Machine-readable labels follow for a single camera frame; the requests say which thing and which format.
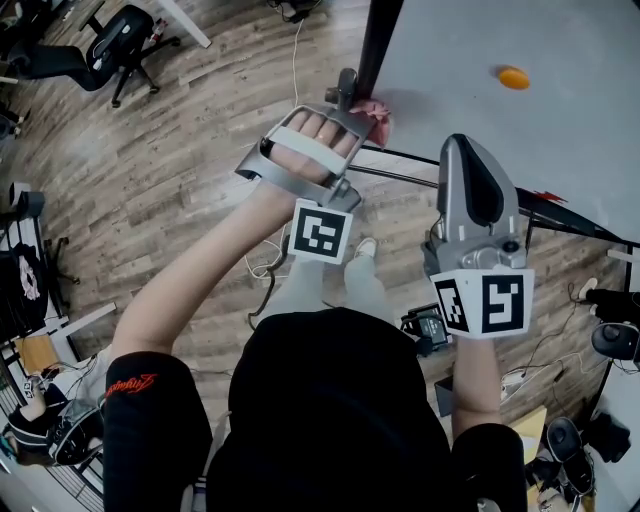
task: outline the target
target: forearm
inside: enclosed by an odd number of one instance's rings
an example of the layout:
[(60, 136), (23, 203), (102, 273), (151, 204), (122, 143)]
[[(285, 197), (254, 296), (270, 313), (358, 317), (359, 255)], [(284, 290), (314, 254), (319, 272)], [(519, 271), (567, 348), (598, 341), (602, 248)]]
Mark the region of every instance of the forearm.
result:
[(142, 350), (171, 353), (173, 342), (220, 279), (292, 212), (293, 196), (259, 185), (136, 295), (116, 328), (111, 358)]
[(453, 435), (482, 423), (501, 423), (500, 371), (492, 340), (458, 338), (453, 370)]
[(20, 413), (22, 417), (27, 421), (33, 421), (39, 418), (47, 410), (47, 405), (44, 401), (44, 395), (39, 388), (33, 388), (33, 399), (27, 404), (22, 406)]

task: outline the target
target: white sneaker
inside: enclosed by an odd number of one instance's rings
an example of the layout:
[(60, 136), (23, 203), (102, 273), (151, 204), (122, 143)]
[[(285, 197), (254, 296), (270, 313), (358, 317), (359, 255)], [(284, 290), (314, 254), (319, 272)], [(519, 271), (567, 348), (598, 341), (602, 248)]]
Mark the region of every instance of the white sneaker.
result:
[(365, 238), (358, 247), (356, 247), (356, 253), (353, 256), (353, 259), (359, 258), (360, 256), (369, 256), (370, 258), (376, 257), (376, 251), (378, 250), (378, 242), (376, 242), (375, 238)]
[(594, 290), (596, 286), (598, 286), (598, 280), (595, 277), (588, 279), (584, 286), (580, 288), (580, 292), (578, 292), (578, 300), (587, 300), (587, 292)]

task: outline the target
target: hand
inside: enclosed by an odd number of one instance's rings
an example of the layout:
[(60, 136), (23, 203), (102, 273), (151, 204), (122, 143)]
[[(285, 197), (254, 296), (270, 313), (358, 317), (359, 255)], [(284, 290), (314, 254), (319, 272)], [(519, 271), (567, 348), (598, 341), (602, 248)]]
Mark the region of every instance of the hand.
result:
[[(351, 152), (358, 140), (355, 135), (344, 130), (338, 123), (329, 121), (319, 114), (310, 114), (304, 111), (293, 116), (287, 124), (287, 128), (332, 148), (342, 157), (346, 157)], [(329, 175), (329, 171), (315, 160), (280, 144), (275, 144), (271, 148), (269, 159), (289, 172), (298, 174), (314, 183), (322, 183)], [(262, 181), (250, 201), (264, 201), (270, 208), (281, 207), (284, 218), (282, 224), (284, 224), (293, 216), (296, 199), (296, 196), (286, 190)]]

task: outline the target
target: pink cloth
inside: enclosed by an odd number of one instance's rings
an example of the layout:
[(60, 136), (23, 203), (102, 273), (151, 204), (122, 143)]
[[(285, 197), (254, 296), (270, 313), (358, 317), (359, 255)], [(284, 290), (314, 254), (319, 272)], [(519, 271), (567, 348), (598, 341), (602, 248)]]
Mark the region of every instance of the pink cloth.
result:
[(376, 125), (371, 130), (367, 140), (381, 147), (387, 144), (389, 133), (391, 132), (391, 121), (389, 119), (391, 111), (384, 103), (373, 99), (360, 100), (356, 102), (350, 112), (375, 118)]

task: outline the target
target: black t-shirt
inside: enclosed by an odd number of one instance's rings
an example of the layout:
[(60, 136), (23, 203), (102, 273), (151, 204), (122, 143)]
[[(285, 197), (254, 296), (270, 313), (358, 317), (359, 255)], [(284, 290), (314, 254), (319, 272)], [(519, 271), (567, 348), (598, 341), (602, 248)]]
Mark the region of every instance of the black t-shirt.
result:
[(22, 405), (18, 405), (14, 411), (9, 414), (9, 423), (11, 423), (14, 428), (23, 430), (29, 434), (46, 436), (49, 429), (58, 419), (58, 414), (62, 409), (64, 409), (64, 406), (67, 405), (69, 400), (55, 384), (49, 384), (49, 387), (44, 392), (43, 397), (47, 408), (41, 416), (29, 421), (20, 411)]
[[(412, 340), (338, 308), (260, 323), (233, 374), (231, 433), (207, 475), (207, 510), (383, 505), (526, 510), (522, 443), (502, 425), (449, 450)], [(178, 510), (211, 433), (190, 372), (151, 352), (107, 374), (105, 510)]]

